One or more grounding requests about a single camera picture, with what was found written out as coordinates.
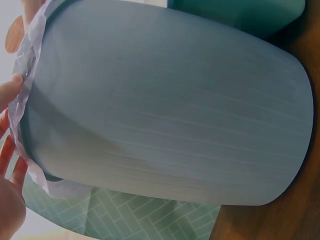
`clear plastic wrapping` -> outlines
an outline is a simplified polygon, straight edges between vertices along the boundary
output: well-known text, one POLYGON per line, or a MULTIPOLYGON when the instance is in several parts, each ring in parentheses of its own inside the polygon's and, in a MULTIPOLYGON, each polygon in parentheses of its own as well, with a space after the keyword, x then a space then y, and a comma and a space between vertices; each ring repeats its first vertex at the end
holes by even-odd
POLYGON ((10 133, 12 139, 14 139, 16 153, 26 160, 28 173, 32 180, 40 185, 51 197, 76 198, 89 193, 92 187, 68 180, 60 180, 57 182, 48 181, 43 170, 28 156, 19 139, 19 122, 25 113, 26 104, 40 59, 42 40, 47 22, 45 13, 52 1, 54 0, 47 0, 39 9, 30 23, 26 36, 21 43, 17 59, 14 64, 13 73, 22 74, 24 84, 17 98, 8 106, 8 117, 10 133))

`wooden table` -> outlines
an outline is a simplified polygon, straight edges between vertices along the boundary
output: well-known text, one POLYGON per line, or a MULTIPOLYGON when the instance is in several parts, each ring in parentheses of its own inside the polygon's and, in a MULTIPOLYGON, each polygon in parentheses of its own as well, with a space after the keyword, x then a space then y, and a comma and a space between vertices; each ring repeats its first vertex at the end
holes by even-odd
MULTIPOLYGON (((320 109, 320 0, 306 0, 302 16, 270 42, 306 68, 320 109)), ((299 174, 275 201, 264 206, 221 206, 210 240, 320 240, 320 119, 299 174)))

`wooden round object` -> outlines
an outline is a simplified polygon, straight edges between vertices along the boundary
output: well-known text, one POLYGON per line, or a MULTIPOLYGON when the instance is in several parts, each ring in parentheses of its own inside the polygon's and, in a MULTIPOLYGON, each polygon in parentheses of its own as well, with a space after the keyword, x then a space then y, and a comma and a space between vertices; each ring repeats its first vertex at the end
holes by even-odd
POLYGON ((18 51, 19 46, 25 36, 24 21, 22 16, 17 17, 10 26, 5 38, 5 50, 13 54, 18 51))

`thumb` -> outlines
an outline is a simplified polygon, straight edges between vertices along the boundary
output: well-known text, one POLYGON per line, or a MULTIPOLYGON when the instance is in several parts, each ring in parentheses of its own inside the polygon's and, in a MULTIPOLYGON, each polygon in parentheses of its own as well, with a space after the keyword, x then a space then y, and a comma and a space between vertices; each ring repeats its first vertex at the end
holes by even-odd
POLYGON ((23 77, 20 74, 14 74, 10 81, 0 85, 0 112, 16 98, 23 83, 23 77))

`herringbone tile pattern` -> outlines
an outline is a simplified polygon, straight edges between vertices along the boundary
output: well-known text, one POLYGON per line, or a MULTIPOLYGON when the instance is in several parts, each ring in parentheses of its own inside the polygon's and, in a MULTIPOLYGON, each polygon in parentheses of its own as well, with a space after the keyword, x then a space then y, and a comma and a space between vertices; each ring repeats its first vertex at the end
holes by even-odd
POLYGON ((219 207, 95 188, 81 200, 53 199, 27 177, 27 206, 46 219, 101 240, 208 240, 219 207))

